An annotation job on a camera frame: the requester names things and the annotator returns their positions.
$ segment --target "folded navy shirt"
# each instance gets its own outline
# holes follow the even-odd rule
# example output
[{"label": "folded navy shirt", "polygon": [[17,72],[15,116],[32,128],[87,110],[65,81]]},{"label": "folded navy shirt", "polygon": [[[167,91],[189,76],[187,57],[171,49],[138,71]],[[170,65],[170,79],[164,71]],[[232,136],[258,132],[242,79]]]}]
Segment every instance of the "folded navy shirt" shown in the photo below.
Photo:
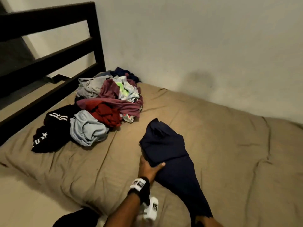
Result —
[{"label": "folded navy shirt", "polygon": [[167,124],[152,120],[140,141],[145,159],[152,167],[165,162],[155,180],[176,194],[186,205],[195,226],[196,216],[213,217],[195,174],[194,164],[182,135]]}]

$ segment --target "white wall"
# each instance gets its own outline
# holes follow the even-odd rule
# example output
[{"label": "white wall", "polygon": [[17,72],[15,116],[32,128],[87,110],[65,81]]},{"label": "white wall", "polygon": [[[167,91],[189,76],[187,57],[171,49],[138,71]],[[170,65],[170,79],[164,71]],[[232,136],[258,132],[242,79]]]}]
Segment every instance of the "white wall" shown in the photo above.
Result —
[{"label": "white wall", "polygon": [[[7,0],[13,11],[90,0]],[[107,69],[253,114],[303,122],[303,0],[91,0]],[[31,38],[49,54],[85,23]],[[93,62],[85,57],[61,74]]]}]

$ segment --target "black metal bed frame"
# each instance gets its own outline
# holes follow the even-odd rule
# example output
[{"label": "black metal bed frame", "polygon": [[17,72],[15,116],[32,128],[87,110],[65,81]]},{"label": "black metal bed frame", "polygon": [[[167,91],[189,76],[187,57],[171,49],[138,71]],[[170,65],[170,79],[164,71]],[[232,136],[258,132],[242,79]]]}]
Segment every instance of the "black metal bed frame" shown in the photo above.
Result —
[{"label": "black metal bed frame", "polygon": [[79,3],[0,15],[0,41],[87,21],[90,37],[35,60],[0,77],[0,96],[12,93],[71,62],[94,52],[96,63],[0,122],[0,145],[76,90],[78,78],[105,72],[105,61],[94,2]]}]

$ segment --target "mattress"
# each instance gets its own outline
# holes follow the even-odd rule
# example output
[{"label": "mattress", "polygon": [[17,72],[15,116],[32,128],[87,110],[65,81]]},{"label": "mattress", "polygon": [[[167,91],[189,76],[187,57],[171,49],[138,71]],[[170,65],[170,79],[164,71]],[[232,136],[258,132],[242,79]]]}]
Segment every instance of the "mattress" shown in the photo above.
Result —
[{"label": "mattress", "polygon": [[[0,147],[0,162],[54,193],[112,213],[138,175],[139,141],[154,118],[183,135],[201,189],[224,226],[303,225],[303,128],[140,83],[140,118],[91,147],[68,142],[55,153],[31,152],[38,117]],[[74,103],[69,95],[51,110]],[[155,182],[155,226],[190,226],[183,202]]]}]

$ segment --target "black wristband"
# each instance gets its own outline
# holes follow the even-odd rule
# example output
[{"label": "black wristband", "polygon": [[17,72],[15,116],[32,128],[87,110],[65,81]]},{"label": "black wristband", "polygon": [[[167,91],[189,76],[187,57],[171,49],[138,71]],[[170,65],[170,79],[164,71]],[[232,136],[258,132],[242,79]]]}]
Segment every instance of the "black wristband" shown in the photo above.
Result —
[{"label": "black wristband", "polygon": [[127,195],[131,193],[135,193],[139,196],[140,198],[140,203],[142,204],[143,202],[149,206],[150,201],[149,201],[149,191],[150,183],[147,177],[140,177],[138,179],[135,179],[131,185],[131,189],[127,193]]}]

